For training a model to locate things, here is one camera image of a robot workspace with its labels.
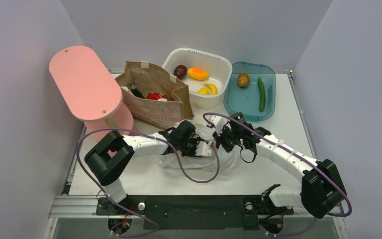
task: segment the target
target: white plastic bag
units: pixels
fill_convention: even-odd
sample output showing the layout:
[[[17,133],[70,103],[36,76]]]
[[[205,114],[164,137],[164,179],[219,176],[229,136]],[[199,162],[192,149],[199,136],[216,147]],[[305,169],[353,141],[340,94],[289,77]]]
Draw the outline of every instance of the white plastic bag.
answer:
[[[206,125],[195,122],[193,120],[189,120],[195,126],[195,133],[199,135],[204,140],[214,141],[213,128],[208,128]],[[235,166],[238,161],[238,153],[236,150],[233,150],[227,153],[223,147],[219,147],[217,154],[219,155],[220,162],[220,173],[226,174],[228,173],[233,166]],[[187,168],[201,168],[205,171],[216,171],[217,169],[217,161],[214,153],[212,157],[181,157],[181,163],[184,169]],[[180,169],[178,160],[175,154],[165,155],[159,162],[159,165],[162,167],[172,167],[176,169]]]

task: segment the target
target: dark red fruit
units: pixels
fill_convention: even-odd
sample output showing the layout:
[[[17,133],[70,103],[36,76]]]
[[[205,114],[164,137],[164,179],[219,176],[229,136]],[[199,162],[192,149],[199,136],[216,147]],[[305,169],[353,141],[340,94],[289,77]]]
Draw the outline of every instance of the dark red fruit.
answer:
[[[179,65],[174,70],[174,76],[182,80],[187,75],[187,68],[184,65]]]

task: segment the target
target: green cucumber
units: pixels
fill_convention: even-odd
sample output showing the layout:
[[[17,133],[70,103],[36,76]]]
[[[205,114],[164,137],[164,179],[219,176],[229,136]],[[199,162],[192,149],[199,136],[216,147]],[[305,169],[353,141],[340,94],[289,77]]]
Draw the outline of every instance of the green cucumber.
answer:
[[[260,111],[263,111],[266,107],[266,90],[260,77],[258,78],[258,88],[260,90]]]

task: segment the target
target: bottle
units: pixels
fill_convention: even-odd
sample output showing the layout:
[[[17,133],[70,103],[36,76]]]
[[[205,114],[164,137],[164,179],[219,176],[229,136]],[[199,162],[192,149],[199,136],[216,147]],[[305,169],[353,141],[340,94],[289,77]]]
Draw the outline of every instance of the bottle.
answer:
[[[144,99],[143,94],[137,89],[135,83],[129,84],[129,89],[131,90],[132,94],[135,95],[135,97]]]

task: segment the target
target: white plastic bin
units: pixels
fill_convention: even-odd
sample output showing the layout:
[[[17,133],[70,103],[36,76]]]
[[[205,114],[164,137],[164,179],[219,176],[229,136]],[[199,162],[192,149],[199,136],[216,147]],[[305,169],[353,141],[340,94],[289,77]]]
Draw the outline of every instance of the white plastic bin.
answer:
[[[232,64],[226,58],[190,48],[179,48],[169,54],[162,68],[173,74],[178,65],[184,65],[187,69],[197,67],[209,74],[209,78],[205,81],[192,79],[188,75],[182,79],[189,86],[190,101],[193,106],[209,110],[218,104],[223,104],[223,96],[232,74]],[[197,93],[204,87],[204,83],[213,83],[217,88],[217,94]]]

